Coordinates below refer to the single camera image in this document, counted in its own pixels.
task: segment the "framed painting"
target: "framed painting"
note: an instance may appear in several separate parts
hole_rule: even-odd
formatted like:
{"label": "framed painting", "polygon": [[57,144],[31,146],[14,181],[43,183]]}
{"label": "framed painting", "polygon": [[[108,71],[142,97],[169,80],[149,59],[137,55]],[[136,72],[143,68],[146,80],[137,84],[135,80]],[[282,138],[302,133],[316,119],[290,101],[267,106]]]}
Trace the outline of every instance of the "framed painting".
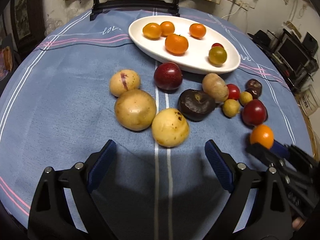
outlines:
{"label": "framed painting", "polygon": [[11,0],[10,16],[13,37],[23,60],[44,39],[42,0]]}

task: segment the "electronic device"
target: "electronic device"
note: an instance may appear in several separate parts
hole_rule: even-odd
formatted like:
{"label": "electronic device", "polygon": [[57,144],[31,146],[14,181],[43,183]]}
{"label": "electronic device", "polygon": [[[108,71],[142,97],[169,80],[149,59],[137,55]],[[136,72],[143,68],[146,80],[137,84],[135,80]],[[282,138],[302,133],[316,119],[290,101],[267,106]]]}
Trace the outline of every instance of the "electronic device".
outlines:
{"label": "electronic device", "polygon": [[275,55],[296,73],[310,63],[310,57],[307,52],[287,34],[284,35],[275,51]]}
{"label": "electronic device", "polygon": [[310,33],[307,33],[302,44],[309,51],[310,55],[314,57],[319,47],[317,40]]}

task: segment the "blue gripper pad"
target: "blue gripper pad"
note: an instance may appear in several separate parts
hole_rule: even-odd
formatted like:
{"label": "blue gripper pad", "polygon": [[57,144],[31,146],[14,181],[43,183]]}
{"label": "blue gripper pad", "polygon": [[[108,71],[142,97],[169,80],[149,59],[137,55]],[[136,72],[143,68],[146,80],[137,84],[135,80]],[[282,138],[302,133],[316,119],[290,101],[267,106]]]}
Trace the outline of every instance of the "blue gripper pad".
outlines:
{"label": "blue gripper pad", "polygon": [[225,190],[229,191],[229,193],[232,193],[234,190],[233,174],[221,156],[221,151],[219,148],[217,149],[217,146],[213,145],[210,140],[205,143],[204,151],[205,156],[207,156],[207,159],[213,168],[213,171],[216,174],[221,186]]}
{"label": "blue gripper pad", "polygon": [[273,142],[273,146],[270,149],[270,152],[277,155],[280,158],[289,159],[290,152],[286,146],[283,146],[281,143],[277,142],[276,140]]}
{"label": "blue gripper pad", "polygon": [[110,143],[106,144],[102,150],[99,159],[93,165],[91,171],[88,174],[87,190],[91,193],[94,189],[97,189],[104,175],[107,173],[114,156],[116,155],[116,143],[109,140]]}

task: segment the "speaker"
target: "speaker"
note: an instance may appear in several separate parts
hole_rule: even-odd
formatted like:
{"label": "speaker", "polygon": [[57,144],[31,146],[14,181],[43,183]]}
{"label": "speaker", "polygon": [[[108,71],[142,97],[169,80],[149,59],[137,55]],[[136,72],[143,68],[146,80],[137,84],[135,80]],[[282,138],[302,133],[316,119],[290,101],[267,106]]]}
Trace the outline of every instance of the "speaker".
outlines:
{"label": "speaker", "polygon": [[318,50],[317,40],[314,37],[312,37],[310,33],[307,33],[302,44],[309,51],[310,55],[314,57]]}

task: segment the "red fruit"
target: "red fruit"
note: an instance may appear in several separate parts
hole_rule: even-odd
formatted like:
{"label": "red fruit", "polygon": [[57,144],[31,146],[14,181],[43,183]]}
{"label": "red fruit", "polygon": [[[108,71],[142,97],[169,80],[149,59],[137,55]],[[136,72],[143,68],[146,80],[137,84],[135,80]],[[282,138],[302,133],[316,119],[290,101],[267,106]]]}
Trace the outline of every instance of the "red fruit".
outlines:
{"label": "red fruit", "polygon": [[182,83],[182,72],[177,64],[167,62],[157,67],[153,74],[153,79],[158,88],[163,90],[175,90]]}
{"label": "red fruit", "polygon": [[238,100],[240,97],[240,90],[239,88],[234,85],[234,84],[228,84],[227,85],[228,89],[229,89],[229,96],[228,99],[234,99],[234,100]]}
{"label": "red fruit", "polygon": [[242,120],[246,125],[260,125],[267,119],[267,109],[263,103],[254,99],[242,109]]}
{"label": "red fruit", "polygon": [[213,44],[213,45],[211,46],[211,48],[216,47],[216,46],[219,46],[219,47],[224,48],[220,43],[215,43],[215,44]]}

